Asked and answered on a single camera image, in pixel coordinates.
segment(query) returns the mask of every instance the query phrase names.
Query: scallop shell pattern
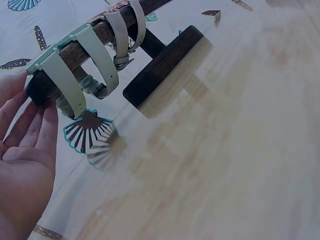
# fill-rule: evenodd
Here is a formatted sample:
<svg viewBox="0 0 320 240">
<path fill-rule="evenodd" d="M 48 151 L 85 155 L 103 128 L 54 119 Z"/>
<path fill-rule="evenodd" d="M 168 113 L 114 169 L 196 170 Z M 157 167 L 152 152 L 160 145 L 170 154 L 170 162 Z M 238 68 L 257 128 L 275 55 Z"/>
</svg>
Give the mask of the scallop shell pattern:
<svg viewBox="0 0 320 240">
<path fill-rule="evenodd" d="M 78 120 L 63 128 L 64 138 L 69 146 L 80 154 L 86 154 L 93 146 L 94 141 L 110 131 L 113 121 L 99 117 L 96 110 L 85 110 Z"/>
<path fill-rule="evenodd" d="M 146 22 L 156 22 L 158 21 L 157 15 L 152 12 L 149 15 L 145 16 L 145 21 Z"/>
<path fill-rule="evenodd" d="M 9 9 L 17 12 L 32 9 L 40 3 L 41 0 L 8 0 Z"/>
<path fill-rule="evenodd" d="M 117 165 L 121 153 L 126 149 L 125 140 L 118 135 L 114 124 L 98 137 L 87 153 L 88 162 L 98 171 L 105 173 Z"/>
</svg>

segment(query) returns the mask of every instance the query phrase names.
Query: seashell print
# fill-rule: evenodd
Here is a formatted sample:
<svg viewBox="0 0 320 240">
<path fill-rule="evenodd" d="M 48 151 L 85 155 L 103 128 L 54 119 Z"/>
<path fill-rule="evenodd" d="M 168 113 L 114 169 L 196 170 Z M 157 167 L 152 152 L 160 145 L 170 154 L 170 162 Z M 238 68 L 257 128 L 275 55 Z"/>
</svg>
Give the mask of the seashell print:
<svg viewBox="0 0 320 240">
<path fill-rule="evenodd" d="M 87 153 L 87 159 L 96 169 L 103 169 L 108 162 L 108 153 L 113 138 L 117 136 L 116 128 L 110 124 L 105 131 L 94 143 Z"/>
<path fill-rule="evenodd" d="M 216 28 L 219 26 L 220 20 L 221 20 L 221 10 L 208 10 L 208 11 L 202 12 L 201 14 L 205 16 L 212 16 L 214 26 Z"/>
<path fill-rule="evenodd" d="M 32 9 L 40 3 L 41 0 L 8 0 L 8 8 L 21 12 Z"/>
<path fill-rule="evenodd" d="M 48 46 L 46 44 L 46 40 L 42 34 L 40 27 L 34 26 L 33 30 L 34 30 L 34 35 L 40 50 L 42 51 L 43 49 L 46 49 Z M 7 63 L 0 65 L 0 70 L 11 70 L 14 68 L 24 67 L 30 61 L 31 59 L 28 59 L 28 58 L 21 58 L 13 61 L 8 61 Z"/>
<path fill-rule="evenodd" d="M 11 70 L 14 68 L 23 67 L 30 62 L 31 59 L 21 58 L 13 61 L 8 61 L 7 63 L 0 66 L 0 70 Z"/>
<path fill-rule="evenodd" d="M 156 22 L 158 21 L 157 15 L 152 12 L 149 15 L 145 16 L 145 21 L 146 22 Z"/>
<path fill-rule="evenodd" d="M 110 132 L 112 122 L 110 119 L 99 117 L 97 110 L 86 109 L 76 121 L 63 128 L 64 138 L 76 152 L 85 154 L 98 137 Z"/>
<path fill-rule="evenodd" d="M 219 12 L 221 12 L 220 10 L 209 10 L 209 11 L 204 11 L 201 14 L 202 15 L 206 15 L 206 16 L 215 16 L 217 15 Z"/>
<path fill-rule="evenodd" d="M 127 143 L 118 135 L 112 123 L 108 126 L 108 131 L 104 132 L 89 149 L 87 160 L 95 169 L 105 173 L 117 165 L 126 147 Z"/>
<path fill-rule="evenodd" d="M 221 20 L 221 11 L 219 11 L 219 12 L 213 17 L 214 26 L 215 26 L 216 28 L 219 26 L 220 20 Z"/>
<path fill-rule="evenodd" d="M 232 2 L 234 2 L 235 4 L 237 4 L 238 6 L 244 8 L 245 10 L 248 10 L 250 12 L 253 12 L 253 8 L 250 7 L 248 4 L 246 4 L 245 2 L 241 1 L 241 0 L 231 0 Z"/>
<path fill-rule="evenodd" d="M 36 42 L 38 43 L 40 51 L 46 49 L 48 46 L 40 27 L 34 26 L 33 30 L 34 30 L 35 39 L 36 39 Z"/>
<path fill-rule="evenodd" d="M 33 229 L 33 232 L 36 234 L 39 234 L 40 236 L 43 236 L 43 237 L 46 237 L 46 238 L 52 239 L 52 240 L 67 240 L 61 234 L 59 234 L 55 231 L 52 231 L 50 229 L 47 229 L 47 228 L 40 226 L 40 225 L 36 225 Z"/>
</svg>

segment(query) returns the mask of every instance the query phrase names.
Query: leather watch strap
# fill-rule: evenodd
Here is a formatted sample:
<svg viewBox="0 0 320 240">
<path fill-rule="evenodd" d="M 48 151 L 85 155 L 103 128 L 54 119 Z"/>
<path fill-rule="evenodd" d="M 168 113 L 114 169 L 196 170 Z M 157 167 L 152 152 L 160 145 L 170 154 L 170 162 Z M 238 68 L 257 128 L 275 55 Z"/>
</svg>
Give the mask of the leather watch strap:
<svg viewBox="0 0 320 240">
<path fill-rule="evenodd" d="M 136 36 L 136 40 L 133 44 L 133 46 L 128 50 L 129 53 L 134 52 L 145 39 L 146 36 L 146 18 L 145 18 L 145 13 L 143 8 L 141 7 L 140 3 L 138 0 L 130 0 L 128 1 L 129 5 L 132 7 L 135 17 L 136 17 L 136 22 L 138 26 L 138 33 Z"/>
<path fill-rule="evenodd" d="M 119 11 L 106 14 L 105 19 L 110 23 L 116 41 L 116 54 L 113 58 L 113 62 L 115 65 L 125 64 L 129 61 L 129 36 L 126 22 Z"/>
</svg>

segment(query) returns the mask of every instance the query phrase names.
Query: rose gold watch strap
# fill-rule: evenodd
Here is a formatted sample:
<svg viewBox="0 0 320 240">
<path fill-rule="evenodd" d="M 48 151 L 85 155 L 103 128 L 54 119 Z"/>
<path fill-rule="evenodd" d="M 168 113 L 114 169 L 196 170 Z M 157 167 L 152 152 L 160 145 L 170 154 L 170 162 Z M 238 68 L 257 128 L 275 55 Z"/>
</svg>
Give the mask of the rose gold watch strap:
<svg viewBox="0 0 320 240">
<path fill-rule="evenodd" d="M 116 40 L 116 54 L 114 63 L 124 64 L 129 61 L 129 36 L 126 22 L 119 11 L 106 14 L 105 19 L 110 23 Z"/>
</svg>

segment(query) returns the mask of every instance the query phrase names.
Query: watch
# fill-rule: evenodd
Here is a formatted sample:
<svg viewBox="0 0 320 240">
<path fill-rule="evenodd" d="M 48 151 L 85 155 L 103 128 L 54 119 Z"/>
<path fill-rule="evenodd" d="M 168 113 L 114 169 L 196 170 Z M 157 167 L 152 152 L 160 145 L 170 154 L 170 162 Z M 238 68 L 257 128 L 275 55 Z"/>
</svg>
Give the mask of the watch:
<svg viewBox="0 0 320 240">
<path fill-rule="evenodd" d="M 59 52 L 58 45 L 52 44 L 41 51 L 24 68 L 29 75 L 36 71 L 44 71 L 47 74 L 60 90 L 60 97 L 63 96 L 61 98 L 64 99 L 63 107 L 58 102 L 57 107 L 62 110 L 63 114 L 75 120 L 86 110 L 86 98 L 75 76 L 59 56 Z M 41 95 L 40 92 L 34 92 L 33 95 L 37 94 Z"/>
<path fill-rule="evenodd" d="M 137 37 L 132 47 L 129 47 L 129 35 L 126 22 L 119 11 L 119 9 L 128 5 L 132 7 L 135 13 L 138 25 Z M 108 21 L 112 27 L 115 40 L 111 41 L 111 46 L 116 52 L 113 57 L 113 62 L 116 69 L 121 71 L 134 60 L 130 59 L 129 54 L 135 52 L 135 50 L 144 41 L 146 35 L 146 19 L 140 2 L 138 0 L 123 0 L 117 2 L 110 6 L 107 11 L 104 11 L 92 18 L 89 23 L 92 23 L 97 19 Z"/>
<path fill-rule="evenodd" d="M 112 93 L 119 85 L 118 71 L 107 49 L 96 35 L 93 27 L 85 23 L 67 34 L 58 43 L 59 49 L 64 48 L 72 41 L 77 41 L 91 57 L 105 82 L 99 83 L 91 75 L 88 75 L 81 66 L 73 74 L 76 76 L 81 88 L 98 99 L 103 99 Z"/>
</svg>

